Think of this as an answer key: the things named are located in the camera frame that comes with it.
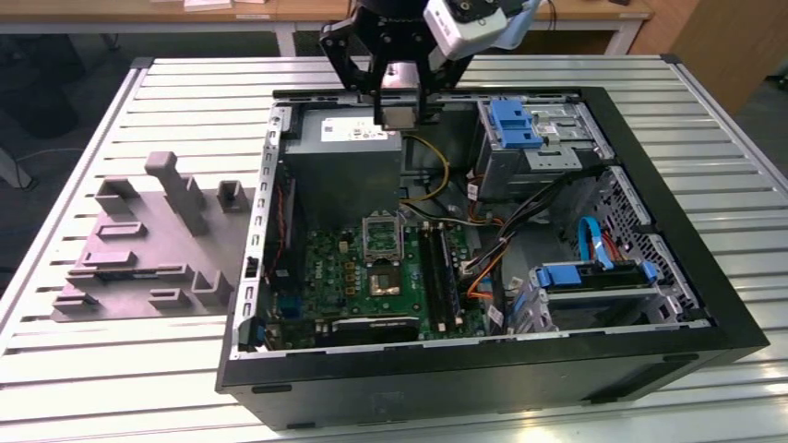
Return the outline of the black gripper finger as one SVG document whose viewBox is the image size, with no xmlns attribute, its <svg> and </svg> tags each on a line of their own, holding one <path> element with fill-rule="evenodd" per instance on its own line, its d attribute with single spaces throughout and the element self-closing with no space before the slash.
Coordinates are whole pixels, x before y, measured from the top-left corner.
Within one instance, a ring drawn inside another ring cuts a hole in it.
<svg viewBox="0 0 788 443">
<path fill-rule="evenodd" d="M 365 70 L 358 68 L 348 53 L 348 42 L 352 37 L 361 41 L 370 54 Z M 372 104 L 374 124 L 384 126 L 380 88 L 388 66 L 386 27 L 362 21 L 330 23 L 321 29 L 318 43 L 345 89 L 356 92 Z"/>
<path fill-rule="evenodd" d="M 414 35 L 414 64 L 418 75 L 417 124 L 429 119 L 428 97 L 452 90 L 473 60 L 473 55 L 448 59 L 428 29 Z"/>
</svg>

